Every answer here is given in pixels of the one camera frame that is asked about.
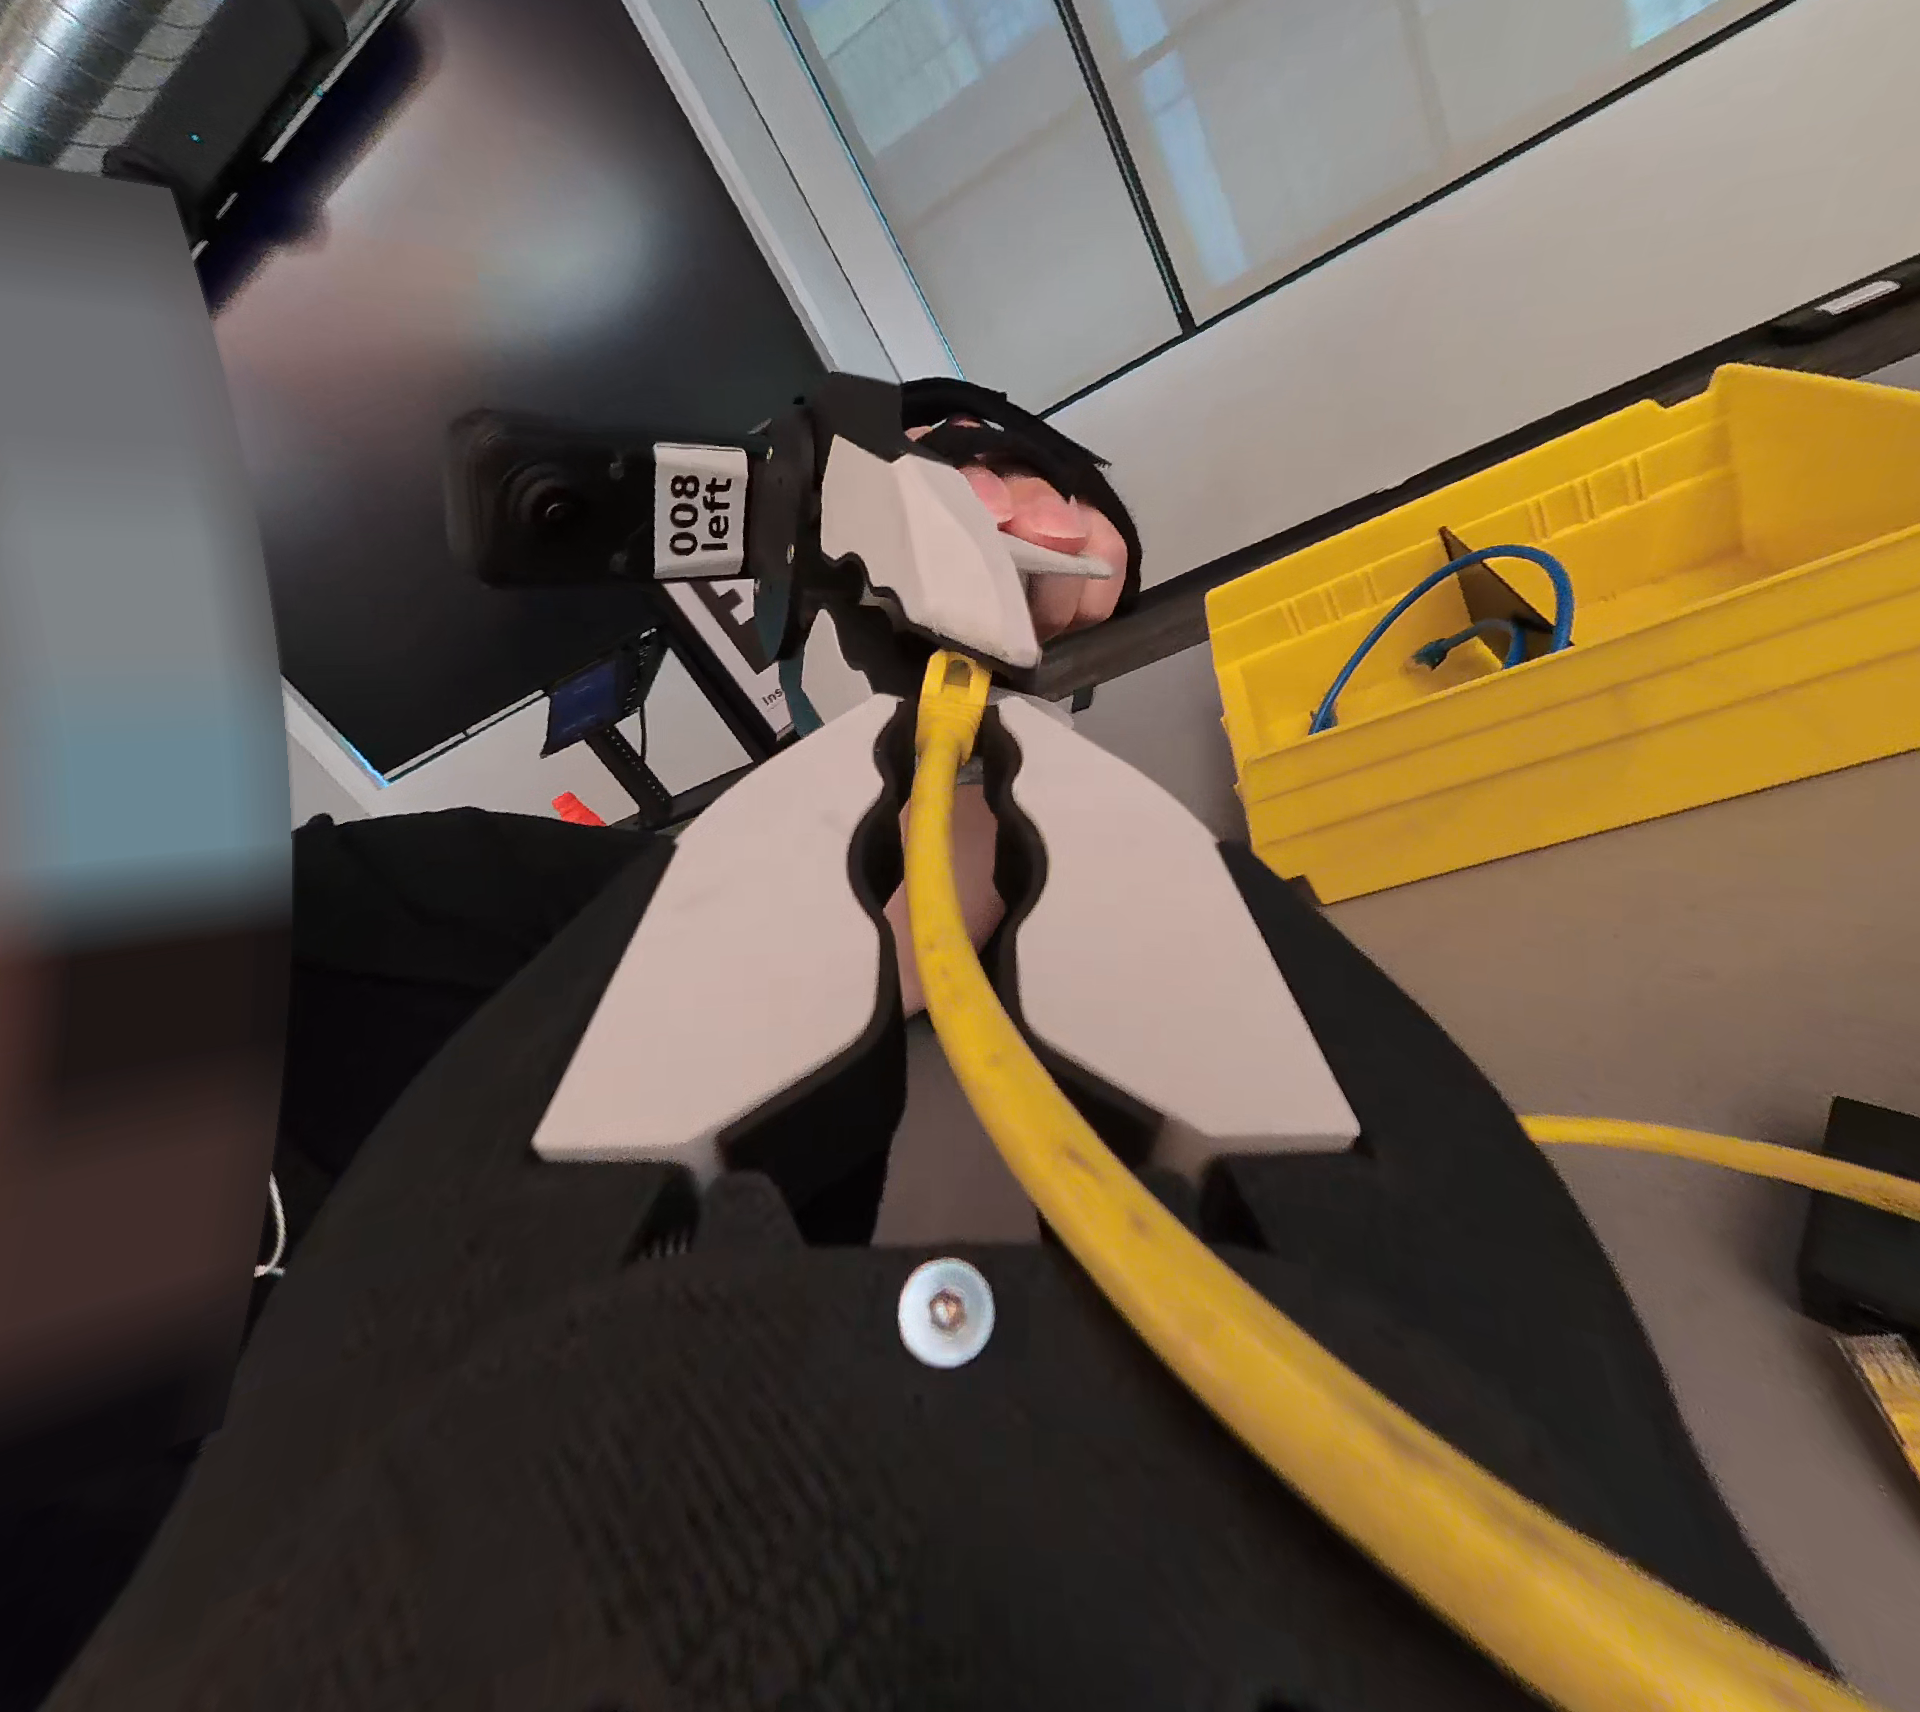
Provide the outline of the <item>black video bar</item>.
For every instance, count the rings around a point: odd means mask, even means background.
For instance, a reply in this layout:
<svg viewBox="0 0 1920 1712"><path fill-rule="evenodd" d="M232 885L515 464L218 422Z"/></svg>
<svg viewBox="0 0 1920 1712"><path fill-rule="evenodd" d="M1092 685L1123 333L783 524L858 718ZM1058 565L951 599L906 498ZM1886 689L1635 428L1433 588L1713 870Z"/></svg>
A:
<svg viewBox="0 0 1920 1712"><path fill-rule="evenodd" d="M167 190L207 227L349 49L335 0L227 0L103 176Z"/></svg>

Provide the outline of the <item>white sign black frame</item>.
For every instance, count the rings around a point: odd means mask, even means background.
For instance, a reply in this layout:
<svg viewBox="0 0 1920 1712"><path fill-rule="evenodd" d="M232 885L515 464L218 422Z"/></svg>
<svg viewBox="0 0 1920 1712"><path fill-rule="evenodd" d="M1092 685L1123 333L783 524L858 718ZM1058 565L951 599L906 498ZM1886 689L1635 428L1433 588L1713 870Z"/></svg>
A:
<svg viewBox="0 0 1920 1712"><path fill-rule="evenodd" d="M747 577L682 579L654 588L661 626L701 694L755 762L796 730L778 664L763 648L756 584Z"/></svg>

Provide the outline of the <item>black stand legs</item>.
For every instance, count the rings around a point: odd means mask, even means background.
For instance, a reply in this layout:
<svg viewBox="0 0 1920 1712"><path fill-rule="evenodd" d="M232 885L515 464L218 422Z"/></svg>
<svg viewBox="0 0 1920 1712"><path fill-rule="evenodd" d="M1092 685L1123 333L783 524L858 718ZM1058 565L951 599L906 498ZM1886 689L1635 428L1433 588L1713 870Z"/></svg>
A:
<svg viewBox="0 0 1920 1712"><path fill-rule="evenodd" d="M592 728L583 745L634 805L637 824L644 833L667 833L680 824L676 795L651 764L651 728L644 694L632 692L623 716L610 716Z"/></svg>

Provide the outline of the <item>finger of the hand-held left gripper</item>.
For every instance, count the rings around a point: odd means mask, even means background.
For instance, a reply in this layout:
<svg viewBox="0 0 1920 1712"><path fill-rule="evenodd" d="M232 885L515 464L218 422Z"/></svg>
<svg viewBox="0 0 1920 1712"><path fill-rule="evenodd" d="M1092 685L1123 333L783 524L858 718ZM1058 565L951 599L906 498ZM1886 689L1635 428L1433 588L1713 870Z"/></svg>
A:
<svg viewBox="0 0 1920 1712"><path fill-rule="evenodd" d="M1003 668L1040 664L1020 573L959 469L919 447L883 456L834 436L820 505L824 561L857 567L906 630Z"/></svg>

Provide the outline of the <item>black ethernet switch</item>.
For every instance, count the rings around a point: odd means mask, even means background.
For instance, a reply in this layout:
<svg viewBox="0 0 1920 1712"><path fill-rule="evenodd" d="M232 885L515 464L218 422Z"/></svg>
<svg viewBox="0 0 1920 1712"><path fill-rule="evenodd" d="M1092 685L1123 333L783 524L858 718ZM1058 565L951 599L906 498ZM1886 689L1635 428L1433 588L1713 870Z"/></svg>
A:
<svg viewBox="0 0 1920 1712"><path fill-rule="evenodd" d="M1836 1097L1824 1157L1918 1180L1918 1118ZM1841 1335L1918 1336L1918 1223L1849 1198L1814 1195L1797 1252L1800 1310Z"/></svg>

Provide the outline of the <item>yellow plastic bin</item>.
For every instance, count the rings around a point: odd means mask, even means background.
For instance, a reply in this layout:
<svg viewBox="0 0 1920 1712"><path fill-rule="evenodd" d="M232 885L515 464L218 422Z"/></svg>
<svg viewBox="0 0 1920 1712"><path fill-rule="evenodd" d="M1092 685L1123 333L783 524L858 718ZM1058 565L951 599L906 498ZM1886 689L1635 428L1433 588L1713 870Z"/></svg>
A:
<svg viewBox="0 0 1920 1712"><path fill-rule="evenodd" d="M1918 745L1918 395L1730 364L1206 599L1254 852L1324 905Z"/></svg>

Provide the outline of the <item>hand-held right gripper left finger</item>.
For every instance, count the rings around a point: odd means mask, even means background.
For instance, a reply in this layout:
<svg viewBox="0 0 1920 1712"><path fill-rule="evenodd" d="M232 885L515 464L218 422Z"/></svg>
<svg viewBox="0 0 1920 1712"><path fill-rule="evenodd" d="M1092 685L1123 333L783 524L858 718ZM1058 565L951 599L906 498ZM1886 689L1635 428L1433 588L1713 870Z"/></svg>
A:
<svg viewBox="0 0 1920 1712"><path fill-rule="evenodd" d="M742 778L675 845L533 1137L548 1164L855 1173L902 1108L911 708L875 697Z"/></svg>

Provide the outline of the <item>person's left hand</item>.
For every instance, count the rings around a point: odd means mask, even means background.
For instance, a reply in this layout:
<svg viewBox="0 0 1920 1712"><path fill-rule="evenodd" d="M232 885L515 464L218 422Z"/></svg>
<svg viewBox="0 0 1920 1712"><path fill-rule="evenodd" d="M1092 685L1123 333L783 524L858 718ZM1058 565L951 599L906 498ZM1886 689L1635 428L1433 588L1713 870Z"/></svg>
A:
<svg viewBox="0 0 1920 1712"><path fill-rule="evenodd" d="M1027 608L1040 644L1111 621L1130 570L1130 548L1115 521L1043 476L970 464L962 476L1001 535L1032 554L1098 561L1094 573L1040 573L1020 567Z"/></svg>

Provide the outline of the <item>yellow striped object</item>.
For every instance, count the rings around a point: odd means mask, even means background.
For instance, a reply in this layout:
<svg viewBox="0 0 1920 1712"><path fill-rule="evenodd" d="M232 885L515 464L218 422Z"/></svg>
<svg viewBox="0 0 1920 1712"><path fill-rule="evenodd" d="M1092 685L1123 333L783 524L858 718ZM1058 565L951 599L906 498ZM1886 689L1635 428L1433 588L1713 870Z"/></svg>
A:
<svg viewBox="0 0 1920 1712"><path fill-rule="evenodd" d="M1913 1480L1918 1480L1918 1352L1913 1340L1894 1333L1836 1333L1835 1345L1849 1375L1861 1389L1898 1451Z"/></svg>

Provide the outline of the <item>small tablet screen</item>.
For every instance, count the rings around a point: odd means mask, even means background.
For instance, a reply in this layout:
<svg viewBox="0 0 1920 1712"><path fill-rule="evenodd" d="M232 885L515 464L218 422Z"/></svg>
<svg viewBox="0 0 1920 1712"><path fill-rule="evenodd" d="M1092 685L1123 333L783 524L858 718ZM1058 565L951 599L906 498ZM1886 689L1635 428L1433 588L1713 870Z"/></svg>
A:
<svg viewBox="0 0 1920 1712"><path fill-rule="evenodd" d="M644 713L665 656L665 643L651 634L616 648L554 685L545 694L540 756L558 756L566 749L604 737Z"/></svg>

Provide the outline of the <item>large black wall screen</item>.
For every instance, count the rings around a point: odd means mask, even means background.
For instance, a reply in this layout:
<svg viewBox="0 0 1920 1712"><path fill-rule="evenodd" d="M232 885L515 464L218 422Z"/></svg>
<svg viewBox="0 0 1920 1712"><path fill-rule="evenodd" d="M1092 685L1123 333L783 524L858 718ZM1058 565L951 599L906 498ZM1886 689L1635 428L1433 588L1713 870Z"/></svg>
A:
<svg viewBox="0 0 1920 1712"><path fill-rule="evenodd" d="M382 781L658 616L464 570L455 421L726 436L823 372L623 0L403 0L199 272L282 679Z"/></svg>

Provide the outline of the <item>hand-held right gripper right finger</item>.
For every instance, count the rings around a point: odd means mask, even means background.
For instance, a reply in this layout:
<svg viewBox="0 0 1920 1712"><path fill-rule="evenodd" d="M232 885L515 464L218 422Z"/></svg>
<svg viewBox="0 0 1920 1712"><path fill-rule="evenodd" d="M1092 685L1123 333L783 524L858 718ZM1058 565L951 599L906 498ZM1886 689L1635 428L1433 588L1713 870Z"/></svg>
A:
<svg viewBox="0 0 1920 1712"><path fill-rule="evenodd" d="M1138 1162L1339 1154L1361 1124L1210 828L1117 754L1006 697L1003 827L1039 879L1003 999Z"/></svg>

